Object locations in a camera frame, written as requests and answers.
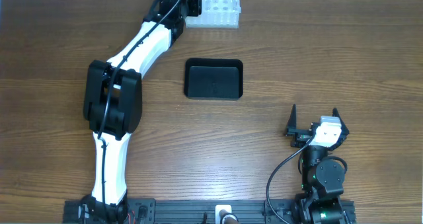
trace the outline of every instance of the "white connector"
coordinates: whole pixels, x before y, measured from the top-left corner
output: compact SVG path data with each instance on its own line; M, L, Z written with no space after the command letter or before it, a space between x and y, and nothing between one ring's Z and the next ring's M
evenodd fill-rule
M186 17L187 28L238 28L239 0L202 0L202 14Z

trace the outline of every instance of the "brown surface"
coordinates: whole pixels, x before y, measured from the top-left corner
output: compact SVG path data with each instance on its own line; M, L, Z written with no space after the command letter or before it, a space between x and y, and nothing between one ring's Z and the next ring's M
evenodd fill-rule
M0 221L60 222L88 194L95 147L82 116L87 67L119 52L153 0L3 0ZM338 107L351 135L345 199L358 221L422 216L423 0L241 0L238 30L186 30L143 82L130 142L130 197L263 200L293 153L292 104L307 128ZM189 57L239 58L237 102L188 100ZM296 162L273 198L301 191Z

